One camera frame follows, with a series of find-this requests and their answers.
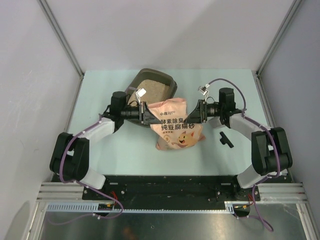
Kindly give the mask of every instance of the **cat litter bag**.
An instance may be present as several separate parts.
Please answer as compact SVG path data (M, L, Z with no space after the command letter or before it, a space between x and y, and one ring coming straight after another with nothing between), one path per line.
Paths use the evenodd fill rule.
M152 103L148 108L161 120L161 124L150 125L160 136L155 146L158 150L185 149L206 139L202 134L202 124L184 123L188 116L187 101L184 98Z

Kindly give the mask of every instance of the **gray litter box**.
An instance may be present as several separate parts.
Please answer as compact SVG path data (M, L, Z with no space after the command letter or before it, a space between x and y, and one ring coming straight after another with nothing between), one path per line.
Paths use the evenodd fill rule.
M164 72L157 71L150 68L142 69L133 79L131 84L128 86L126 93L130 94L130 99L128 103L137 100L135 95L135 90L132 88L144 88L146 94L141 97L142 102L146 102L148 105L153 103L158 103L165 101L167 99L172 99L177 91L178 85L174 79ZM128 120L134 124L140 125L142 127L149 128L149 125L143 125L138 120Z

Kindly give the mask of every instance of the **small black plastic piece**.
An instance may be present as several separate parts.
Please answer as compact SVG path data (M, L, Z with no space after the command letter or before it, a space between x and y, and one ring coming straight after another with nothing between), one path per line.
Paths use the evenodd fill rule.
M276 127L269 131L274 139L280 161L280 170L291 168L293 164L287 135L283 128ZM251 134L251 161L254 170L261 176L277 171L274 150L269 150L270 139L265 131Z
M234 147L234 145L229 140L229 138L225 135L225 133L223 131L221 131L220 135L221 135L220 142L222 143L222 145L227 144L232 149Z

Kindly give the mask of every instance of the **purple cable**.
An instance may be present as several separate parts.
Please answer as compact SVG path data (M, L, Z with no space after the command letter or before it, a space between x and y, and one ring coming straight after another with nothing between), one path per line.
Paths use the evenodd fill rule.
M242 116L244 117L244 116L245 116L245 111L247 110L247 109L246 109L246 107L247 107L247 102L246 102L245 95L242 93L242 91L240 90L240 88L238 88L238 86L235 85L232 81L229 81L229 80L224 79L224 78L216 78L216 79L210 81L208 84L211 85L211 84L213 84L214 82L217 82L217 81L225 81L225 82L231 84L232 86L234 86L235 89L237 89L237 91L240 93L240 95L241 95L241 97L242 97L242 100L243 100Z
M81 219L83 217L88 217L88 216L92 216L93 214L92 213L87 213L87 214L83 214L81 216L78 216L74 219L71 219L69 221L64 221L64 222L53 222L49 219L49 217L46 218L46 220L48 221L48 223L50 223L51 225L54 225L54 226L61 226L61 225L65 225L65 224L70 224L70 223L73 223L74 221L78 220L78 219Z
M70 142L67 144L67 146L66 146L66 148L65 148L65 150L64 150L64 152L63 152L63 155L62 155L62 158L61 158L61 163L60 163L60 168L59 168L59 178L60 178L60 181L61 181L62 183L66 184L66 183L73 182L72 180L71 180L71 181L65 181L65 179L64 179L64 177L63 177L63 169L64 169L64 164L65 164L66 156L67 156L67 154L68 154L68 151L69 151L72 143L73 143L80 135L82 135L84 132L89 131L89 130L93 129L94 127L98 126L98 125L101 123L101 119L102 119L102 116L99 114L99 121L97 121L97 122L94 123L93 125L87 127L85 130L79 132L78 134L74 135L73 138L70 140ZM93 188L93 187L91 187L91 186L87 186L87 185L83 184L82 182L79 182L79 181L75 181L75 182L76 182L77 184L81 185L81 186L84 186L85 188L89 188L89 189L91 189L92 191L94 191L94 192L96 192L96 193L98 193L98 194L100 194L100 195L102 195L102 196L104 196L104 197L106 197L106 198L108 198L108 199L116 202L116 203L119 204L119 206L121 207L121 210L120 210L120 212L118 212L118 214L116 214L116 215L114 215L114 216L100 216L100 215L99 215L98 217L99 217L100 219L114 219L114 218L120 216L120 215L123 213L123 211L124 211L124 206L123 206L123 205L121 204L121 202L118 201L117 199L115 199L115 198L113 198L112 196L109 196L109 195L107 195L107 194L99 191L98 189L95 189L95 188ZM92 213L87 213L87 214L78 216L78 217L76 217L76 218L74 218L74 219L72 219L72 220L69 220L69 221L66 221L66 222L62 222L62 223L54 223L54 222L50 221L49 219L48 219L48 222L51 223L51 224L53 224L53 225L60 226L60 225L72 223L73 221L76 221L76 220L78 220L78 219L80 219L80 218L82 218L82 217L86 217L86 216L92 216Z

